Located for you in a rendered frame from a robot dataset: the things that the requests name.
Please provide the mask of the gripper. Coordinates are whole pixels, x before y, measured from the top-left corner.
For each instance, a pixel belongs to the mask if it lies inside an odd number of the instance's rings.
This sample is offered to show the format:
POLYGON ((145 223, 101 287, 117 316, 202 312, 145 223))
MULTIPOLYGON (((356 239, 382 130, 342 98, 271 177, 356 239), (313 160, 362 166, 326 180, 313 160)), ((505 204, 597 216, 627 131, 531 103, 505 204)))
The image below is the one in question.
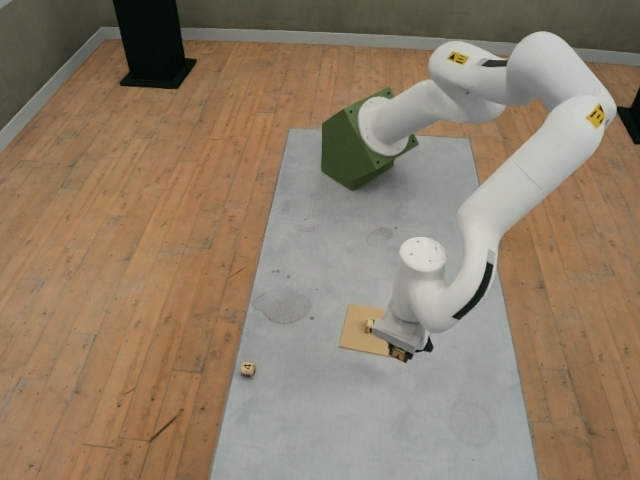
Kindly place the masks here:
MULTIPOLYGON (((388 305, 386 307, 386 310, 384 312, 382 320, 385 321, 385 319, 387 318, 387 316, 390 313, 390 311, 391 311, 391 307, 390 307, 390 300, 389 300, 389 303, 388 303, 388 305)), ((419 322, 414 334, 416 334, 416 335, 421 337, 420 341, 419 341, 419 345, 418 345, 417 349, 415 350, 415 352, 421 352, 421 351, 431 352, 432 349, 433 349, 433 344, 432 344, 432 342, 430 340, 431 332, 429 332, 426 329, 424 329, 424 327, 419 322)), ((392 353, 392 349, 393 349, 394 345, 389 343, 389 342, 387 342, 387 343, 388 343, 387 349, 389 349, 388 355, 390 356, 391 353, 392 353)), ((406 363, 408 361, 408 358, 412 359, 412 357, 414 355, 413 353, 410 353, 410 354, 409 353, 410 352, 406 351, 405 356, 404 356, 404 360, 403 360, 404 363, 406 363)))

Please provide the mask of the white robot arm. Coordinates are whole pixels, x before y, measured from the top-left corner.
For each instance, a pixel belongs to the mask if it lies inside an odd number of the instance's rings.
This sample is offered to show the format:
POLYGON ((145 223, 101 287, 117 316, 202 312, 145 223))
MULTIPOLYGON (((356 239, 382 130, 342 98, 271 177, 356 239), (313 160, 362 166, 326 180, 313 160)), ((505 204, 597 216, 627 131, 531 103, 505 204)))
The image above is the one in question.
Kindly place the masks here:
POLYGON ((414 334, 419 322, 431 333, 443 332, 483 299, 501 236, 593 154, 616 114, 601 82, 549 32, 525 37, 509 60, 451 41, 431 55, 428 72, 433 81, 419 82, 388 102, 371 98, 360 108, 358 128, 375 153, 399 154, 410 135, 440 120, 483 124, 507 105, 524 106, 536 98, 550 113, 459 207, 463 260, 449 286, 443 274, 446 252, 437 241, 412 237, 400 246, 391 311, 385 321, 376 320, 371 335, 413 354, 421 338, 414 334))

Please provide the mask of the tan square mat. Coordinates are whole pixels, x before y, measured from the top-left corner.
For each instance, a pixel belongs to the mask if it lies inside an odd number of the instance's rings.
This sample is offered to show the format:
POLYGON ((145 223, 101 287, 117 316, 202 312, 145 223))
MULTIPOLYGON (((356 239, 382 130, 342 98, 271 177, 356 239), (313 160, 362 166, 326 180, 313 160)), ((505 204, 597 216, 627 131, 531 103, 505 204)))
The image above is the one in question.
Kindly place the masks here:
POLYGON ((385 310, 357 304, 349 304, 339 347, 381 356, 388 354, 388 343, 371 333, 366 333, 366 318, 382 319, 385 310))

